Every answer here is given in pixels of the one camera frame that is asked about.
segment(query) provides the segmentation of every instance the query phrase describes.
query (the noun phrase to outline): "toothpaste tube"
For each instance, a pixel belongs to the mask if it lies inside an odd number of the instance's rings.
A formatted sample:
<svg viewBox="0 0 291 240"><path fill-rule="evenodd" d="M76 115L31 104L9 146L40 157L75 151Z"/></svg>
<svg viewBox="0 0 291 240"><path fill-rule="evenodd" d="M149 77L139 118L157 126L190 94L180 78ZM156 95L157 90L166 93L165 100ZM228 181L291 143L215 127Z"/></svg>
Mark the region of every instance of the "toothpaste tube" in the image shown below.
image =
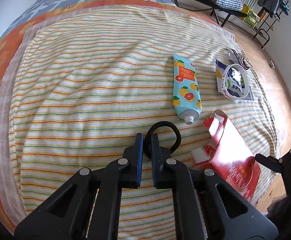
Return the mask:
<svg viewBox="0 0 291 240"><path fill-rule="evenodd" d="M192 124L202 111L198 81L194 65L187 59L173 55L173 105L179 118Z"/></svg>

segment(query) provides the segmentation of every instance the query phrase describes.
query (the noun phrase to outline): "wooden floor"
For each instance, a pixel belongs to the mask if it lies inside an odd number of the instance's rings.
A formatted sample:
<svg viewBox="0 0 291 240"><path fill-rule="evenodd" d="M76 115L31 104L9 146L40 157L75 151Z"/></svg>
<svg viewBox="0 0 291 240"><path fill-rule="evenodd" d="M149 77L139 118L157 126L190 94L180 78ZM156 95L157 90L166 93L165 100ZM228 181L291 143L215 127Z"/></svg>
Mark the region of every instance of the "wooden floor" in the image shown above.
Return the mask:
<svg viewBox="0 0 291 240"><path fill-rule="evenodd" d="M209 13L203 12L202 14L210 17ZM224 28L235 35L236 42L243 47L260 78L280 132L279 142L281 156L283 156L291 149L291 97L287 87L278 70L270 68L268 62L271 57L265 49L261 50L261 46L256 41L233 28L227 26ZM270 188L258 203L257 209L260 212L266 212L272 200L283 194L285 194L283 181L281 175L277 174Z"/></svg>

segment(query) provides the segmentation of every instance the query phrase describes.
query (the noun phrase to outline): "white plastic ring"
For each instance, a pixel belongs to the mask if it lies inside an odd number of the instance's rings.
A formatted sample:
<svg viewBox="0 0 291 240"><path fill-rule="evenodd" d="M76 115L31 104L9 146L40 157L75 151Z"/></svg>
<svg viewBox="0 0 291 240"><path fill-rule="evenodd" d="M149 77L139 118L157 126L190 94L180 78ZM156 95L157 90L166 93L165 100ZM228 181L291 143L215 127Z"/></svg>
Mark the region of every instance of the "white plastic ring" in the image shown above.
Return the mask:
<svg viewBox="0 0 291 240"><path fill-rule="evenodd" d="M243 78L243 81L244 81L244 94L242 95L242 97L234 97L233 95L231 95L226 86L225 86L225 80L227 78L227 75L228 75L228 71L230 70L230 68L236 68L240 73L241 73L241 76ZM221 80L221 90L222 90L222 94L228 98L228 99L242 99L242 98L245 98L248 94L249 94L249 91L250 91L250 85L249 85L249 78L247 77L247 73L246 71L244 70L244 68L242 68L239 64L232 64L232 65L229 65L225 68L224 72L223 72L223 76L222 76L222 80Z"/></svg>

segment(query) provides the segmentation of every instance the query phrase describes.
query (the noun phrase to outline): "metal screw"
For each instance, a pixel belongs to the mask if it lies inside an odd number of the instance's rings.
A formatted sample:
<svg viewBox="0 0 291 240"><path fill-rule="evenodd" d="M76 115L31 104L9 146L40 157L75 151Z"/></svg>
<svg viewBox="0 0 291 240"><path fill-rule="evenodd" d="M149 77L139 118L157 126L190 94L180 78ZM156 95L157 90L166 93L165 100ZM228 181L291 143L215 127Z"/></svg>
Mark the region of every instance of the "metal screw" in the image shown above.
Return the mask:
<svg viewBox="0 0 291 240"><path fill-rule="evenodd" d="M90 170L88 168L82 168L80 170L80 174L85 176L85 175L88 175L90 173Z"/></svg>
<svg viewBox="0 0 291 240"><path fill-rule="evenodd" d="M167 164L169 164L169 165L174 165L174 164L176 164L176 160L173 159L173 158L168 158L168 159L167 159Z"/></svg>
<svg viewBox="0 0 291 240"><path fill-rule="evenodd" d="M125 164L127 164L127 159L126 159L126 158L118 159L118 163L119 163L120 165L125 165Z"/></svg>
<svg viewBox="0 0 291 240"><path fill-rule="evenodd" d="M204 170L204 174L207 176L213 176L214 171L212 169L206 169L206 170Z"/></svg>

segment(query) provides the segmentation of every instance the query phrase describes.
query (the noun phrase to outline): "black hair tie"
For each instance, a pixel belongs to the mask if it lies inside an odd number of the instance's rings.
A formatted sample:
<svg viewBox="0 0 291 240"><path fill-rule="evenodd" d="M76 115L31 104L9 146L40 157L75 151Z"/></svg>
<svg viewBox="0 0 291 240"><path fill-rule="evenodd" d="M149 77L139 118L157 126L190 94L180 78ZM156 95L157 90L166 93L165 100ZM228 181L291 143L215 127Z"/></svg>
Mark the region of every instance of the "black hair tie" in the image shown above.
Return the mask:
<svg viewBox="0 0 291 240"><path fill-rule="evenodd" d="M159 127L164 127L164 126L170 127L176 135L176 141L175 141L174 145L170 148L170 153L172 154L181 144L181 134L180 134L178 128L173 123L171 123L169 121L157 122L154 125L152 125L152 127L150 128L150 130L146 134L146 136L144 138L144 142L143 142L144 154L150 159L152 158L151 143L150 143L151 136L156 129L158 129Z"/></svg>

